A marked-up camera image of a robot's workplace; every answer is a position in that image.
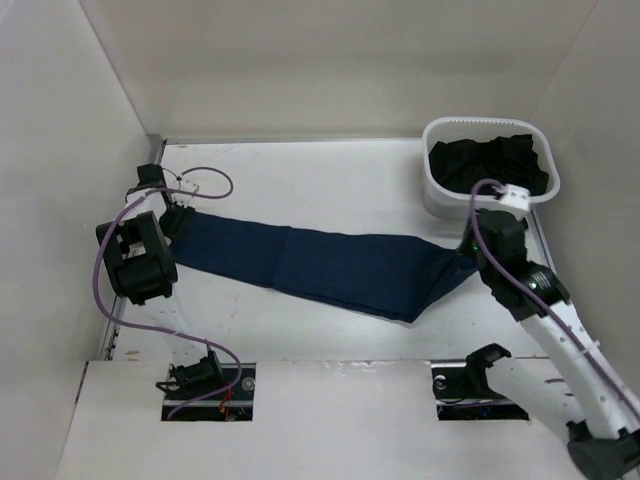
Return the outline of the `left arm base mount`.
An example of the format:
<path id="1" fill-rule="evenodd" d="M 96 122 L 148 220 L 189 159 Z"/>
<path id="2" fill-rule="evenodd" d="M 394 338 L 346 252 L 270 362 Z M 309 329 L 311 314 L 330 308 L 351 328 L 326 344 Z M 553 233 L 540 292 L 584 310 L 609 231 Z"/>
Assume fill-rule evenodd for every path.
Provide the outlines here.
<path id="1" fill-rule="evenodd" d="M 174 379 L 158 382 L 163 393 L 161 420 L 164 422 L 250 422 L 254 414 L 257 365 L 243 363 L 240 380 L 235 364 L 221 366 L 224 381 L 219 386 L 198 386 L 194 392 L 180 389 Z"/>

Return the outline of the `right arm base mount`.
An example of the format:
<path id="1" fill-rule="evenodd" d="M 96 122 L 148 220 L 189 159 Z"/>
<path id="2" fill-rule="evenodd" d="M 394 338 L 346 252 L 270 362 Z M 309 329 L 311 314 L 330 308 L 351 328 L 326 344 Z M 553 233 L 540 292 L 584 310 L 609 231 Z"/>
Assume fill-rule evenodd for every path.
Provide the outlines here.
<path id="1" fill-rule="evenodd" d="M 529 414 L 503 395 L 491 390 L 486 370 L 511 353 L 492 343 L 463 361 L 431 364 L 432 393 L 441 421 L 529 421 Z"/>

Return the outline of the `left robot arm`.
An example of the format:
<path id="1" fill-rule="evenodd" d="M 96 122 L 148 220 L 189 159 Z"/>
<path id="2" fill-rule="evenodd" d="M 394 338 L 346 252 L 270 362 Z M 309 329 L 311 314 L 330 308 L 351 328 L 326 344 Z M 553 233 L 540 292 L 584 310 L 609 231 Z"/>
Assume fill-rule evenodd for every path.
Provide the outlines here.
<path id="1" fill-rule="evenodd" d="M 104 247 L 101 254 L 111 287 L 120 298 L 141 307 L 153 326 L 169 333 L 171 350 L 168 379 L 156 387 L 173 401 L 214 398 L 227 384 L 211 346 L 179 336 L 189 327 L 175 291 L 178 271 L 170 246 L 185 233 L 195 210 L 174 201 L 161 166 L 137 168 L 138 184 L 125 197 L 127 212 L 116 222 L 96 227 Z"/>

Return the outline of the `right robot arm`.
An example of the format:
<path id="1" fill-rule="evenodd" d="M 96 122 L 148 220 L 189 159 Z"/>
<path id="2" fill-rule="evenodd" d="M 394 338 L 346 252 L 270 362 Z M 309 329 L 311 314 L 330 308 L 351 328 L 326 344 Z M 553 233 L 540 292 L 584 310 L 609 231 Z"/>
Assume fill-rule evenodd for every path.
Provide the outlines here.
<path id="1" fill-rule="evenodd" d="M 531 374 L 504 347 L 466 358 L 473 394 L 502 395 L 543 424 L 587 479 L 620 479 L 639 466 L 639 399 L 578 319 L 563 320 L 570 295 L 555 273 L 527 258 L 524 227 L 500 210 L 472 210 L 459 253 L 476 260 L 494 299 L 546 353 L 570 393 Z"/>

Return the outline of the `dark blue denim trousers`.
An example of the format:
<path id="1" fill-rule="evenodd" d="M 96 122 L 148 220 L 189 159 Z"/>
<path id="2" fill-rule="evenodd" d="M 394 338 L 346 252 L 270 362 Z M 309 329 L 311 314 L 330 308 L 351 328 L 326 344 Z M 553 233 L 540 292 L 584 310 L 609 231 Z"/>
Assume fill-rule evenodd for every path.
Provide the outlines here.
<path id="1" fill-rule="evenodd" d="M 348 235 L 194 214 L 172 242 L 186 267 L 411 324 L 477 267 L 417 237 Z"/>

